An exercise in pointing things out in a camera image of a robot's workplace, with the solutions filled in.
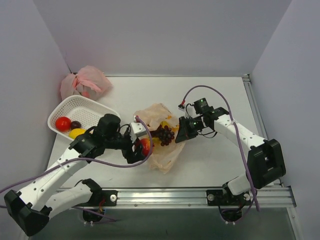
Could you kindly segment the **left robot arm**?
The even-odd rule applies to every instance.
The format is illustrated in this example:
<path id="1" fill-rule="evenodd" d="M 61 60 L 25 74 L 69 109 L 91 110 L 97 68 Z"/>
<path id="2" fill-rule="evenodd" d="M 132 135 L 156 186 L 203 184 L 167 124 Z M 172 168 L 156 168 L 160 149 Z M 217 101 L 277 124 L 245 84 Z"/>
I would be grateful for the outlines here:
<path id="1" fill-rule="evenodd" d="M 1 189 L 5 209 L 28 237 L 39 233 L 50 219 L 65 210 L 84 203 L 95 206 L 101 201 L 102 188 L 92 179 L 82 180 L 68 190 L 56 191 L 90 163 L 119 168 L 118 164 L 97 159 L 105 150 L 120 150 L 127 161 L 126 168 L 147 161 L 152 152 L 144 155 L 139 139 L 144 135 L 152 136 L 147 125 L 135 116 L 125 133 L 121 133 L 120 123 L 117 115 L 105 114 L 96 126 L 77 136 L 45 172 Z"/>

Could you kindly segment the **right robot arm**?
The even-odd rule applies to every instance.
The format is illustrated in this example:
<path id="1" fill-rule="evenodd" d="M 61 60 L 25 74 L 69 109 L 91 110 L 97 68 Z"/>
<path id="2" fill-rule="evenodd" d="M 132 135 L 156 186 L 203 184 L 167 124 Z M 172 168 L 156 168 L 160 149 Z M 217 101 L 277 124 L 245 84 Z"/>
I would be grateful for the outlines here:
<path id="1" fill-rule="evenodd" d="M 244 157 L 245 172 L 223 186 L 221 197 L 226 204 L 234 204 L 241 194 L 262 189 L 287 173 L 277 140 L 256 135 L 233 120 L 226 109 L 209 106 L 205 98 L 195 101 L 193 108 L 195 117 L 185 114 L 178 119 L 176 143 L 194 139 L 203 129 L 210 128 L 235 144 Z"/>

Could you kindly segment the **banana print plastic bag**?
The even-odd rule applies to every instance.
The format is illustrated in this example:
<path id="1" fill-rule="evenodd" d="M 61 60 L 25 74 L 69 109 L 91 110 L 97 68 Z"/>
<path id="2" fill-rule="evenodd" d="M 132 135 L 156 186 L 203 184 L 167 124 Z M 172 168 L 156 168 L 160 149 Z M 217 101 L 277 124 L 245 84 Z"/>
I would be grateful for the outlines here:
<path id="1" fill-rule="evenodd" d="M 171 128 L 171 131 L 175 134 L 178 133 L 178 117 L 169 111 L 162 103 L 154 103 L 143 110 L 137 110 L 134 115 L 138 116 L 151 132 L 155 131 L 159 126 L 167 126 Z M 152 138 L 152 142 L 153 153 L 147 160 L 149 168 L 166 174 L 177 161 L 185 144 L 183 142 L 175 143 L 175 140 L 173 139 L 168 145 L 161 146 L 160 140 L 156 137 Z"/>

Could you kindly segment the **red fake tomato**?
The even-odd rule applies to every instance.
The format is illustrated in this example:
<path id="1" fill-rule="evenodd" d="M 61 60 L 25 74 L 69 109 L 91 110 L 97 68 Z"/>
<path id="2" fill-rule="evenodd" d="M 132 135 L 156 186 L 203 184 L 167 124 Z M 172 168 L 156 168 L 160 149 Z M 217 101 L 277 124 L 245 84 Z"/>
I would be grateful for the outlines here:
<path id="1" fill-rule="evenodd" d="M 68 132 L 71 129 L 71 123 L 72 121 L 68 117 L 61 116 L 55 121 L 55 127 L 60 132 Z"/>

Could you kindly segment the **dark fake plum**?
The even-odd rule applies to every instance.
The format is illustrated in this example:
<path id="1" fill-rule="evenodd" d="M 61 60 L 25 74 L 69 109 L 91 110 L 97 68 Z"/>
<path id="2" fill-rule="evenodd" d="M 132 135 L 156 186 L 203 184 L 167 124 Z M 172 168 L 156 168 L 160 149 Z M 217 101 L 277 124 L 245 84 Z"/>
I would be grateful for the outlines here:
<path id="1" fill-rule="evenodd" d="M 70 123 L 70 129 L 81 129 L 82 128 L 82 124 L 79 121 L 72 121 Z"/>

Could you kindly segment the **red fake apple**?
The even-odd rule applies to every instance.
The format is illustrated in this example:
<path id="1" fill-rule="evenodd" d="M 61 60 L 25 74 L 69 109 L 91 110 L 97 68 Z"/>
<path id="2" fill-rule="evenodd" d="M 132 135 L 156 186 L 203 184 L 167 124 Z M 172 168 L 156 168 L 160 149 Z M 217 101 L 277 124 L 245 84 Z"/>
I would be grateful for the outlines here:
<path id="1" fill-rule="evenodd" d="M 140 144 L 142 145 L 142 154 L 146 157 L 151 149 L 151 142 L 148 138 L 143 138 L 140 140 Z"/>

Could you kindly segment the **yellow fake lemon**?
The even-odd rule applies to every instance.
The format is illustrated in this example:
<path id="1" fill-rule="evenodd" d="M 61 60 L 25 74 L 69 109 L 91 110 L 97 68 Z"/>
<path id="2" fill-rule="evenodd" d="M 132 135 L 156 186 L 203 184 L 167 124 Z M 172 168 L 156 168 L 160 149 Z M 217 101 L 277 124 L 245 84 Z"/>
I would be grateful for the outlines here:
<path id="1" fill-rule="evenodd" d="M 73 140 L 75 140 L 76 137 L 78 137 L 79 135 L 84 134 L 85 132 L 86 132 L 86 130 L 83 129 L 83 128 L 74 128 L 69 132 L 68 137 L 73 139 Z"/>

